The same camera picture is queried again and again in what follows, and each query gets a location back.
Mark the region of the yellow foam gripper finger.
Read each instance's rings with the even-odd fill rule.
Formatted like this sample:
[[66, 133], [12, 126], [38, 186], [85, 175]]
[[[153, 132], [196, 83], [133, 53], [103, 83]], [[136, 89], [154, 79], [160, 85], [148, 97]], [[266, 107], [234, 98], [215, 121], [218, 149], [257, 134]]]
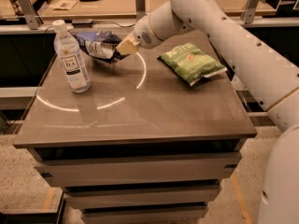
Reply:
[[130, 33], [128, 36], [126, 36], [122, 42], [116, 47], [116, 50], [121, 55], [128, 55], [131, 53], [138, 52], [139, 49], [139, 42], [135, 38], [133, 33]]

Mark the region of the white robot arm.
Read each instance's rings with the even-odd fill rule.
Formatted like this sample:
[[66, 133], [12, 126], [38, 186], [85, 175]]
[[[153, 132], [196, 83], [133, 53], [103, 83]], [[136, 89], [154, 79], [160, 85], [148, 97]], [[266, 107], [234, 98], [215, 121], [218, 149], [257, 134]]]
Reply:
[[117, 50], [152, 49], [192, 29], [207, 35], [282, 131], [265, 169], [257, 224], [299, 224], [299, 67], [232, 21], [215, 0], [169, 0], [139, 20]]

